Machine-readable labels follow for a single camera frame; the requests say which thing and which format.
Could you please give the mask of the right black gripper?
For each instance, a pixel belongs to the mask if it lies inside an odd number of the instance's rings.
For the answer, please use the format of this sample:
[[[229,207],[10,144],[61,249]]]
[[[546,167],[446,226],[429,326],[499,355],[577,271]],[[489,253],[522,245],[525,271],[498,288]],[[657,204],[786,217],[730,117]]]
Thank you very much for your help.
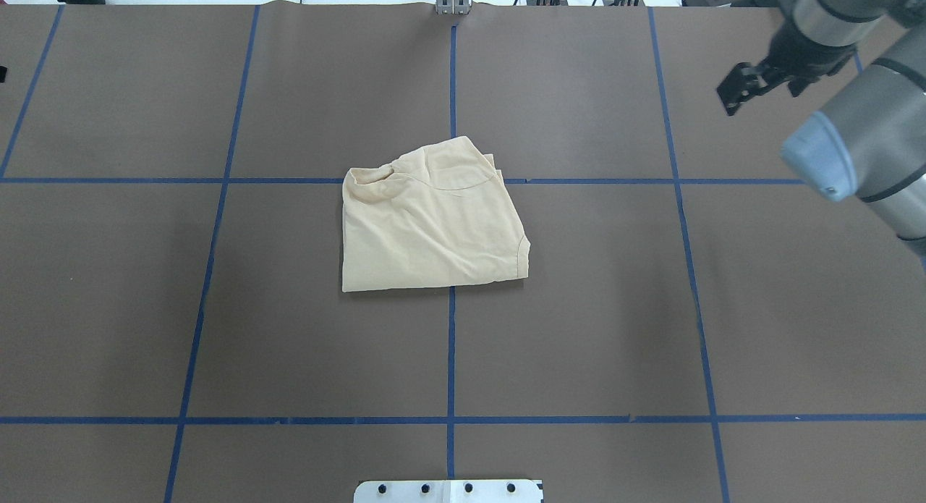
[[[857,44],[827,46],[811,41],[793,22],[784,22],[774,34],[768,55],[758,65],[739,62],[715,88],[724,113],[733,117],[751,98],[764,96],[787,84],[799,96],[821,77],[837,75],[857,53]]]

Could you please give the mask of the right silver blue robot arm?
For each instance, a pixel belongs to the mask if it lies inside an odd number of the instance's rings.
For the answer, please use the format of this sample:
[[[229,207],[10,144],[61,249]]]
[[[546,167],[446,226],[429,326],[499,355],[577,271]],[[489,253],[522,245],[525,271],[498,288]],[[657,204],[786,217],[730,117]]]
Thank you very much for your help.
[[[773,2],[783,24],[766,57],[734,65],[715,90],[727,115],[780,85],[797,97],[821,77],[837,75],[883,18],[905,28],[787,137],[781,159],[824,199],[857,197],[924,258],[924,0]]]

